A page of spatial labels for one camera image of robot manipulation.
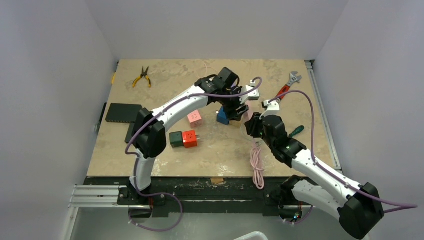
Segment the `blue cube adapter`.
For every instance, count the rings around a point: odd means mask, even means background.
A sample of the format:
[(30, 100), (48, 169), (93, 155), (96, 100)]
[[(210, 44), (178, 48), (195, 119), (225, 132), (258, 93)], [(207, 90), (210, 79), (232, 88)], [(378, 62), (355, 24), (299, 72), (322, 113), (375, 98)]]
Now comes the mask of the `blue cube adapter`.
[(219, 111), (217, 112), (216, 121), (218, 123), (221, 123), (221, 124), (226, 125), (226, 126), (229, 125), (230, 121), (227, 118), (227, 115), (226, 115), (223, 107), (221, 107), (219, 109)]

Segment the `pink power strip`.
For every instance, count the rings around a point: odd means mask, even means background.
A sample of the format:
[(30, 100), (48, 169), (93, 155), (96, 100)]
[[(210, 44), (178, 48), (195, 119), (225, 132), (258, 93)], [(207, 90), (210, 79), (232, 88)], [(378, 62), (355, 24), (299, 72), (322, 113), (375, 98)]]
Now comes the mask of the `pink power strip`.
[(243, 117), (244, 117), (244, 121), (247, 122), (252, 118), (254, 109), (253, 109), (251, 101), (247, 101), (245, 104), (248, 107), (248, 110), (244, 113)]

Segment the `green handled screwdriver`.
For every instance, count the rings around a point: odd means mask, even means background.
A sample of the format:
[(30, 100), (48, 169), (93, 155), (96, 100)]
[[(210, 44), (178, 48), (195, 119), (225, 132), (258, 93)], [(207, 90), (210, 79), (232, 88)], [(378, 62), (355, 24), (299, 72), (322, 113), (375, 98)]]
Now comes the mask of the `green handled screwdriver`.
[(293, 137), (295, 137), (296, 135), (298, 135), (298, 134), (300, 134), (301, 132), (303, 132), (304, 131), (304, 129), (305, 129), (305, 126), (304, 125), (300, 125), (300, 126), (298, 126), (295, 130), (293, 130), (288, 136), (290, 137), (290, 138), (293, 138)]

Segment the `pink plug adapter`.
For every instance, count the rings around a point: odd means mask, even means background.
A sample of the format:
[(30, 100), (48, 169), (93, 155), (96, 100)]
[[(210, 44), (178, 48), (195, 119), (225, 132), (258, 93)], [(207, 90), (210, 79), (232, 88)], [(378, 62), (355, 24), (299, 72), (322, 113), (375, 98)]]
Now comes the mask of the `pink plug adapter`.
[(203, 124), (203, 118), (198, 110), (195, 110), (187, 115), (189, 125), (192, 129), (197, 128)]

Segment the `red cube adapter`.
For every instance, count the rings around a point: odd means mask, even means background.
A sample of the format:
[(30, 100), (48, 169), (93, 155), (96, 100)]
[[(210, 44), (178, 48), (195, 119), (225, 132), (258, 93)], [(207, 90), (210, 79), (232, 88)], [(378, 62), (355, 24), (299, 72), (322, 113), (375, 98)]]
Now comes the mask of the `red cube adapter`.
[(188, 130), (182, 132), (182, 141), (183, 146), (188, 148), (193, 148), (198, 146), (198, 135), (196, 134), (195, 130)]

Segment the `red handled adjustable wrench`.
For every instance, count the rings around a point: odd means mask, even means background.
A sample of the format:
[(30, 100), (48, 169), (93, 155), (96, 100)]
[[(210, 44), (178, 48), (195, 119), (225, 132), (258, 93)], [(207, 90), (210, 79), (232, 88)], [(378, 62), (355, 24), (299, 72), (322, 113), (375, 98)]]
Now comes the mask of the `red handled adjustable wrench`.
[(302, 79), (302, 76), (298, 75), (297, 71), (290, 72), (288, 82), (277, 93), (275, 101), (277, 103), (280, 103), (281, 100), (284, 98), (282, 94), (288, 92), (290, 88), (292, 87), (292, 85), (294, 83), (299, 83), (301, 79)]

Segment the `yellow black needle-nose pliers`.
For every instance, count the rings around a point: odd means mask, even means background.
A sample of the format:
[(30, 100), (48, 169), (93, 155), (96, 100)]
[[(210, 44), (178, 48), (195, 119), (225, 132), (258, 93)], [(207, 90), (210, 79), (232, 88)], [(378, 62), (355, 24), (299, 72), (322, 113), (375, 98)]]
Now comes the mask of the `yellow black needle-nose pliers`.
[(151, 82), (151, 79), (150, 79), (150, 77), (149, 77), (149, 75), (148, 75), (148, 71), (149, 71), (149, 66), (147, 67), (147, 68), (144, 68), (144, 67), (142, 67), (142, 69), (141, 69), (141, 74), (138, 76), (138, 77), (136, 77), (134, 80), (133, 80), (133, 82), (132, 82), (132, 88), (135, 88), (136, 87), (136, 85), (137, 85), (137, 83), (141, 80), (141, 79), (146, 79), (146, 81), (147, 81), (147, 86), (149, 87), (149, 88), (151, 88), (152, 87), (152, 82)]

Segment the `black box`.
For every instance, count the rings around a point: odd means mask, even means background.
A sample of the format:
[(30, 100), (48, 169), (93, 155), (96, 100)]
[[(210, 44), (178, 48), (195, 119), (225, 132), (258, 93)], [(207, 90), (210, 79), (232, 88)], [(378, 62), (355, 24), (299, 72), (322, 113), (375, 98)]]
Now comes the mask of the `black box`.
[(129, 124), (128, 130), (127, 130), (127, 134), (126, 134), (126, 137), (125, 137), (125, 140), (124, 140), (124, 142), (126, 144), (128, 144), (131, 141), (131, 139), (132, 139), (132, 137), (134, 135), (134, 128), (135, 128), (135, 123), (134, 122), (131, 122)]
[(108, 123), (134, 123), (141, 109), (142, 105), (140, 104), (111, 103), (105, 121)]

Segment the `orange cube adapter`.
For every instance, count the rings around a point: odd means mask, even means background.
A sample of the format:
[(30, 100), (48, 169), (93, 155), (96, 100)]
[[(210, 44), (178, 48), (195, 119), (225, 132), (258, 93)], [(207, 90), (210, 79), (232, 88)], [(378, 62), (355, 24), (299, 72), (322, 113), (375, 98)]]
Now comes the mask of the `orange cube adapter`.
[(233, 126), (233, 127), (237, 127), (240, 128), (242, 125), (244, 125), (246, 122), (246, 119), (243, 117), (240, 119), (240, 121), (238, 120), (230, 120), (229, 121), (229, 125)]

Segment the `green cube adapter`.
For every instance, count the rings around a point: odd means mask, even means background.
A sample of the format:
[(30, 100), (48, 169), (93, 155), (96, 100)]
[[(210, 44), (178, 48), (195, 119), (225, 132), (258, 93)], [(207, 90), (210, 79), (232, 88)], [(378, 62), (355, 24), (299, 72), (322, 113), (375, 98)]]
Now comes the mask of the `green cube adapter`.
[(172, 148), (180, 148), (184, 146), (183, 132), (175, 131), (169, 133), (169, 142)]

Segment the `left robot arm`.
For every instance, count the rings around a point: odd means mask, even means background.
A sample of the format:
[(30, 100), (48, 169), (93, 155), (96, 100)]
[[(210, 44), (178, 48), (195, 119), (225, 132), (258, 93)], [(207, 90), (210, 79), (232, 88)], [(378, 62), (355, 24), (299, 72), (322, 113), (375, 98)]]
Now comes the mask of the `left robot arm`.
[(258, 86), (252, 80), (250, 84), (241, 86), (240, 78), (233, 71), (224, 67), (218, 74), (198, 79), (191, 87), (154, 110), (142, 108), (136, 117), (132, 138), (128, 145), (134, 146), (127, 155), (135, 156), (135, 165), (130, 182), (133, 188), (129, 197), (138, 205), (149, 199), (148, 187), (156, 158), (167, 146), (167, 132), (188, 114), (208, 106), (220, 103), (231, 121), (240, 121), (248, 110), (246, 101), (257, 97)]

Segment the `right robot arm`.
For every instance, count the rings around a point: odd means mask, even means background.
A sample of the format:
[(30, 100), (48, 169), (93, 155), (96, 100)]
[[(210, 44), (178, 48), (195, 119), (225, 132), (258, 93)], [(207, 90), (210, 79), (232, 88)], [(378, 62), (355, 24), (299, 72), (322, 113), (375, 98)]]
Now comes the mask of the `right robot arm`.
[(299, 176), (290, 177), (281, 186), (284, 202), (298, 200), (327, 212), (358, 240), (364, 239), (384, 217), (374, 185), (354, 181), (319, 160), (304, 144), (288, 136), (280, 116), (255, 112), (244, 125), (249, 136), (265, 142), (276, 160), (315, 182), (312, 185)]

